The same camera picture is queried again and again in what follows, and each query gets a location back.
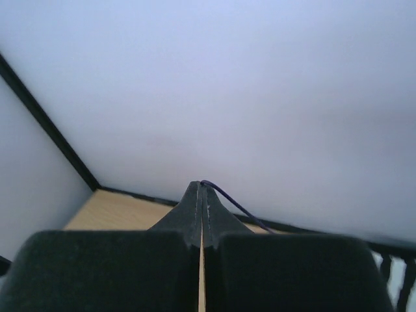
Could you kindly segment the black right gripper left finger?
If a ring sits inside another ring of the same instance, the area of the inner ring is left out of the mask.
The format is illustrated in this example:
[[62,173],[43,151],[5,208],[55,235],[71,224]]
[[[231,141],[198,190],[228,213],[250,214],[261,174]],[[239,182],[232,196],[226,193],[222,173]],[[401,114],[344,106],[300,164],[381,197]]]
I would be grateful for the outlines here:
[[39,231],[1,287],[2,311],[197,311],[201,185],[147,230]]

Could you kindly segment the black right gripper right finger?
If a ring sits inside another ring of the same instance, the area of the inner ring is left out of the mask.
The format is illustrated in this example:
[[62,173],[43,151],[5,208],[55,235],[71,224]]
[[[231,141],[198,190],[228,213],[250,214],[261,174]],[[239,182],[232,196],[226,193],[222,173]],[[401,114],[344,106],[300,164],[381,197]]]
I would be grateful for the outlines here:
[[208,311],[392,311],[368,246],[329,234],[254,233],[201,183]]

